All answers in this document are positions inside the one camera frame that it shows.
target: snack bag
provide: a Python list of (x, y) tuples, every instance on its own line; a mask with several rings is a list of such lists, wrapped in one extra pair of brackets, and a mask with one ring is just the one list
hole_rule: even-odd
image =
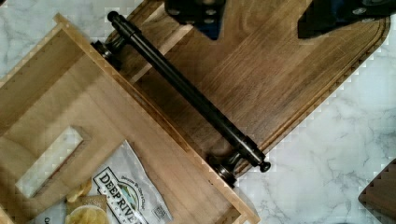
[(161, 194), (147, 177), (131, 146), (124, 141), (91, 180), (67, 195), (67, 204), (60, 202), (52, 206), (30, 223), (59, 224), (76, 217), (88, 218), (95, 212), (100, 215), (99, 210), (92, 211), (95, 205), (87, 200), (98, 195), (106, 196), (109, 224), (165, 224), (172, 220)]

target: black knob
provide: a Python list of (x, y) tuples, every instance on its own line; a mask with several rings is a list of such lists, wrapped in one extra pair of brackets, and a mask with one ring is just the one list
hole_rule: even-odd
[(260, 164), (260, 171), (262, 173), (267, 172), (271, 168), (271, 163), (268, 161), (263, 161), (262, 164)]

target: wooden slat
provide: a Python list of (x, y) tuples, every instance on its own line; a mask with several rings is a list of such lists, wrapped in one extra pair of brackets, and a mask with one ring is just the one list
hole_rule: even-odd
[(187, 159), (190, 160), (202, 174), (208, 179), (213, 186), (237, 209), (244, 214), (251, 223), (258, 223), (259, 217), (248, 207), (248, 205), (221, 179), (214, 170), (200, 157), (192, 146), (177, 132), (177, 130), (153, 107), (150, 102), (137, 91), (126, 79), (124, 79), (112, 66), (110, 66), (99, 53), (97, 53), (88, 41), (61, 15), (57, 15), (55, 20), (64, 25), (64, 30), (69, 34), (89, 58), (100, 68), (110, 81), (117, 82), (122, 87), (127, 96), (133, 96), (136, 101), (151, 115), (155, 121), (181, 146), (181, 149), (187, 153)]
[(2, 135), (81, 56), (56, 26), (5, 77), (0, 79)]

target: bolt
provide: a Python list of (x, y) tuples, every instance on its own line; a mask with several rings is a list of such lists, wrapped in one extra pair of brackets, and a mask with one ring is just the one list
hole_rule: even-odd
[(209, 15), (209, 16), (213, 16), (213, 15), (216, 14), (216, 10), (215, 9), (208, 9), (206, 11), (206, 14)]
[(173, 16), (177, 16), (178, 14), (180, 14), (180, 11), (177, 10), (177, 9), (169, 8), (168, 9), (168, 13), (173, 15)]
[(358, 7), (355, 10), (353, 10), (352, 13), (355, 15), (361, 15), (366, 11), (367, 11), (367, 9), (365, 7)]
[(206, 24), (210, 24), (210, 23), (213, 23), (213, 22), (215, 22), (215, 20), (213, 20), (213, 19), (205, 19), (204, 20), (204, 23), (206, 23)]
[(210, 6), (215, 4), (216, 0), (204, 0), (202, 1), (205, 5)]
[(374, 21), (374, 18), (367, 18), (367, 19), (363, 19), (361, 20), (362, 22), (370, 22), (370, 21)]

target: dark wood panel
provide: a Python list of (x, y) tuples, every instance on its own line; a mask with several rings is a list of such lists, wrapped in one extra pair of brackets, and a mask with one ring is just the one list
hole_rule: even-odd
[[(389, 30), (386, 19), (299, 40), (297, 20), (308, 5), (297, 0), (230, 0), (218, 41), (193, 30), (166, 54), (262, 150), (270, 149), (335, 90)], [(228, 143), (156, 71), (149, 70), (137, 85), (197, 150), (230, 153)]]

